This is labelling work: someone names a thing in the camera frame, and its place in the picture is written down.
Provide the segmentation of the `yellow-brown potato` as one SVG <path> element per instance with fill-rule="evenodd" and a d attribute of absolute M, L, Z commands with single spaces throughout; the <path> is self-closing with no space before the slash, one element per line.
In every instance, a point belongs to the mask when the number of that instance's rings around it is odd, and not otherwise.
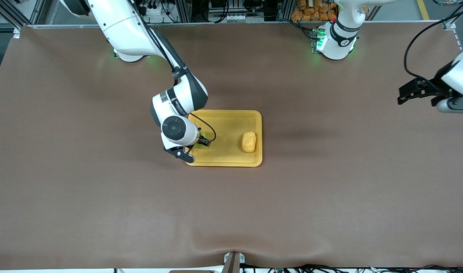
<path fill-rule="evenodd" d="M 253 153 L 257 143 L 256 133 L 249 131 L 242 135 L 241 147 L 244 152 Z"/>

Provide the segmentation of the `yellow plastic tray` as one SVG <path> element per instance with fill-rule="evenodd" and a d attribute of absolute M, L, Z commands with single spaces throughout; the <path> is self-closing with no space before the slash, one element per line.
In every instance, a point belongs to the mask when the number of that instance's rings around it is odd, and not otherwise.
<path fill-rule="evenodd" d="M 255 110 L 197 110 L 190 121 L 206 132 L 208 139 L 217 137 L 209 147 L 194 145 L 190 154 L 195 162 L 190 166 L 259 166 L 263 160 L 262 116 Z M 245 132 L 257 135 L 253 153 L 242 150 L 241 140 Z"/>

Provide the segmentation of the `orange snack packet pile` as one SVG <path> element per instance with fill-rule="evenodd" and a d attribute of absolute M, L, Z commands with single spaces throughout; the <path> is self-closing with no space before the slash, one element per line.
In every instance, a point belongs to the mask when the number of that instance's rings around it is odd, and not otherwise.
<path fill-rule="evenodd" d="M 295 0 L 291 21 L 336 21 L 339 5 L 333 0 Z"/>

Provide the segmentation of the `white power strip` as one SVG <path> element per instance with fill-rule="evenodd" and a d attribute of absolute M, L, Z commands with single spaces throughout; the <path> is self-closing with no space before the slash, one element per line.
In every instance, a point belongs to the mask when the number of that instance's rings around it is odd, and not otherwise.
<path fill-rule="evenodd" d="M 139 12 L 146 23 L 163 23 L 167 17 L 161 5 L 141 6 Z"/>

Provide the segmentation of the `brown table cover mat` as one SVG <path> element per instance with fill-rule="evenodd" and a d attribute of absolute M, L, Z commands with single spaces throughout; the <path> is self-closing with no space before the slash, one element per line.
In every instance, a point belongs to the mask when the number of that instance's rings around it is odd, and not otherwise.
<path fill-rule="evenodd" d="M 188 166 L 150 114 L 167 62 L 100 29 L 22 29 L 0 67 L 0 270 L 463 267 L 463 115 L 397 104 L 427 23 L 367 23 L 330 61 L 289 24 L 165 26 L 207 109 L 257 110 L 263 162 Z"/>

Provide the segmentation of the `aluminium side frame rail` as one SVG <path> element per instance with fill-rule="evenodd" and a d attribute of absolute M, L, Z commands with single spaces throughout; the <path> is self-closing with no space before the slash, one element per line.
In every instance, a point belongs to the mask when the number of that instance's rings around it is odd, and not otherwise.
<path fill-rule="evenodd" d="M 455 32 L 460 47 L 463 49 L 463 0 L 439 0 L 438 5 L 456 7 L 452 14 L 448 16 L 450 19 L 443 23 L 443 28 Z"/>

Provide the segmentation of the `aluminium table edge rail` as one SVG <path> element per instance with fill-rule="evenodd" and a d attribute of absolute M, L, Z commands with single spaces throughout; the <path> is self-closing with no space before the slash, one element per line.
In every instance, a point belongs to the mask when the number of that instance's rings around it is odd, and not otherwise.
<path fill-rule="evenodd" d="M 371 24 L 381 24 L 381 23 L 421 23 L 421 24 L 431 24 L 437 22 L 436 20 L 404 20 L 404 21 L 365 21 L 363 26 Z M 278 24 L 288 24 L 286 21 L 251 21 L 244 23 L 148 23 L 150 27 L 195 27 L 202 25 L 211 25 L 211 26 L 222 26 L 222 25 L 278 25 Z M 98 24 L 30 24 L 23 25 L 19 29 L 30 28 L 30 29 L 89 29 L 89 28 L 100 28 Z"/>

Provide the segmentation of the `metal table clamp bracket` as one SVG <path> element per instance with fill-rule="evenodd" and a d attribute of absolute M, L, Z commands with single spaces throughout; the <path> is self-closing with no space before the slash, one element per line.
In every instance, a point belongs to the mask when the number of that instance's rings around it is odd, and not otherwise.
<path fill-rule="evenodd" d="M 221 273 L 243 273 L 242 264 L 245 264 L 245 255 L 240 252 L 228 252 L 224 255 Z"/>

